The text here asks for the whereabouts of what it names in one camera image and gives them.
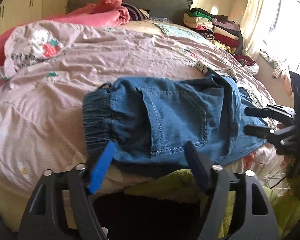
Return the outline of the blue denim lace-trimmed pants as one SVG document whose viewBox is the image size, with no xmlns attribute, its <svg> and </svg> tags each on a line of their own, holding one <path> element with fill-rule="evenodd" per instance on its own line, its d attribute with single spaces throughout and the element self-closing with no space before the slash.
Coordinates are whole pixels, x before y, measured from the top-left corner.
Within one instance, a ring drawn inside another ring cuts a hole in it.
<svg viewBox="0 0 300 240">
<path fill-rule="evenodd" d="M 235 81 L 217 73 L 194 80 L 125 77 L 83 99 L 83 126 L 89 156 L 112 141 L 112 163 L 120 170 L 161 177 L 188 168 L 190 141 L 220 165 L 237 161 L 264 144 L 245 135 L 246 125 L 266 126 L 246 116 L 252 101 Z"/>
</svg>

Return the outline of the striped cloth on windowsill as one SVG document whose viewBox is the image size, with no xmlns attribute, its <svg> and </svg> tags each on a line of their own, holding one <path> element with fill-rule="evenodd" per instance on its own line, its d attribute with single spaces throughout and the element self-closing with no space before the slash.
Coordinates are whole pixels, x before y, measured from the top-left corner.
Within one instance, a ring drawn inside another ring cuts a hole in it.
<svg viewBox="0 0 300 240">
<path fill-rule="evenodd" d="M 260 55 L 267 61 L 267 63 L 273 69 L 271 77 L 274 80 L 279 78 L 284 79 L 289 74 L 290 66 L 287 59 L 279 59 L 277 57 L 270 56 L 265 50 L 260 50 Z"/>
</svg>

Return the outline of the white red clothes heap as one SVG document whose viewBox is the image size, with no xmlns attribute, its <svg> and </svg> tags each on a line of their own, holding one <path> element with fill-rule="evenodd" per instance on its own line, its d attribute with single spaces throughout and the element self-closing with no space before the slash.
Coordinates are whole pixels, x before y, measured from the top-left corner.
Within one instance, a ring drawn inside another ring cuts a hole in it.
<svg viewBox="0 0 300 240">
<path fill-rule="evenodd" d="M 248 56 L 245 55 L 237 55 L 237 54 L 233 54 L 232 55 L 234 57 L 234 59 L 236 59 L 240 65 L 250 74 L 252 75 L 257 75 L 260 68 L 258 66 L 258 64 L 251 59 Z"/>
</svg>

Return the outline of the green fleece sleeve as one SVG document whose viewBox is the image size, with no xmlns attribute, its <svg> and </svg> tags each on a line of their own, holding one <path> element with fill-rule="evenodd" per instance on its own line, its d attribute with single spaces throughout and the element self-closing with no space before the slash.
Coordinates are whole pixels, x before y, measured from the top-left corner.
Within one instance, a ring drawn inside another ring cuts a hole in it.
<svg viewBox="0 0 300 240">
<path fill-rule="evenodd" d="M 300 239 L 300 200 L 262 187 L 253 171 L 185 169 L 129 187 L 125 194 L 194 202 L 200 200 L 199 239 Z"/>
</svg>

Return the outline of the pink strawberry print duvet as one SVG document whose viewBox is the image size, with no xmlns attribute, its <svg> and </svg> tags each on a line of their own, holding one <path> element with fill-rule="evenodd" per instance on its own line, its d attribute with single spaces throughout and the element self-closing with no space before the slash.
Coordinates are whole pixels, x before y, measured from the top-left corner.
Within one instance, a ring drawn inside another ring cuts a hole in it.
<svg viewBox="0 0 300 240">
<path fill-rule="evenodd" d="M 211 42 L 145 31 L 38 21 L 14 29 L 0 66 L 0 186 L 27 198 L 47 168 L 87 158 L 83 99 L 125 77 L 173 81 L 232 78 L 253 106 L 274 103 L 264 85 Z"/>
</svg>

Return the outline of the stack of folded clothes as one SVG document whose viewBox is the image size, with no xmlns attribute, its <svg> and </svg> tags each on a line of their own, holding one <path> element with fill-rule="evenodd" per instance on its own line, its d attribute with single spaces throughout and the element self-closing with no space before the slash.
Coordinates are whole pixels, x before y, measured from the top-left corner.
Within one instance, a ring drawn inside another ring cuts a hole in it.
<svg viewBox="0 0 300 240">
<path fill-rule="evenodd" d="M 240 25 L 226 15 L 211 14 L 201 8 L 192 8 L 184 14 L 183 23 L 192 31 L 230 54 L 243 53 Z"/>
</svg>

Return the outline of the cream curtain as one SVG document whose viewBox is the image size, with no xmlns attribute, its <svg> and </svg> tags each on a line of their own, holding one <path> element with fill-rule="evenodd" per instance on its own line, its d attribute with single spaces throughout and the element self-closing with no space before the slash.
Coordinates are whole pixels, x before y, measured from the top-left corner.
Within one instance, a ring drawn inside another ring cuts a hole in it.
<svg viewBox="0 0 300 240">
<path fill-rule="evenodd" d="M 248 0 L 241 33 L 243 36 L 243 53 L 257 60 L 272 20 L 275 17 L 279 0 Z"/>
</svg>

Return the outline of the light blue lace cloth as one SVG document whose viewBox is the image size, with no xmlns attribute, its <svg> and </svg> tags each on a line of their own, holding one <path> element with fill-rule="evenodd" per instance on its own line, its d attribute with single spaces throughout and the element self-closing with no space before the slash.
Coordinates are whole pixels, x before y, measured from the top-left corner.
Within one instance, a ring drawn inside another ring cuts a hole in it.
<svg viewBox="0 0 300 240">
<path fill-rule="evenodd" d="M 169 37 L 188 38 L 198 43 L 203 43 L 208 41 L 202 35 L 190 29 L 184 29 L 181 27 L 176 27 L 174 25 L 170 25 L 162 22 L 153 22 L 153 24 L 159 27 L 161 32 Z"/>
</svg>

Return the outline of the red pink blanket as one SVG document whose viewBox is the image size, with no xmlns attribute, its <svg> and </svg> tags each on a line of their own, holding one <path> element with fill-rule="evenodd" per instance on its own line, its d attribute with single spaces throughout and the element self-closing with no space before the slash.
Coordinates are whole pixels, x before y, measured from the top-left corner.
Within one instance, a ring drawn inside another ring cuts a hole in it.
<svg viewBox="0 0 300 240">
<path fill-rule="evenodd" d="M 117 27 L 130 20 L 128 9 L 122 6 L 122 0 L 99 0 L 97 3 L 88 3 L 68 14 L 48 18 L 61 23 L 74 23 L 92 27 Z M 14 28 L 8 29 L 0 35 L 0 66 L 3 64 L 4 44 Z"/>
</svg>

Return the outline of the striped purple pillow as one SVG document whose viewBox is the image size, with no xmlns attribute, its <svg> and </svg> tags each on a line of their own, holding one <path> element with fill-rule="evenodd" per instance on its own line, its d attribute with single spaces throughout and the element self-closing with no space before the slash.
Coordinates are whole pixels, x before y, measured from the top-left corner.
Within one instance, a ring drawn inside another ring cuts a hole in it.
<svg viewBox="0 0 300 240">
<path fill-rule="evenodd" d="M 127 2 L 122 2 L 121 5 L 128 10 L 129 16 L 130 16 L 130 21 L 149 20 L 148 13 L 143 12 L 141 9 L 138 9 L 136 6 L 131 5 Z"/>
</svg>

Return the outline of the cream wardrobe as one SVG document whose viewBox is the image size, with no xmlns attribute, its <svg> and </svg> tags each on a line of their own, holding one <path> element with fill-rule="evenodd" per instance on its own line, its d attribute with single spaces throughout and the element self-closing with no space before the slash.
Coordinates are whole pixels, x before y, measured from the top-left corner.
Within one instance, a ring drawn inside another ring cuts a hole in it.
<svg viewBox="0 0 300 240">
<path fill-rule="evenodd" d="M 42 0 L 3 0 L 0 4 L 0 35 L 15 26 L 42 19 Z"/>
</svg>

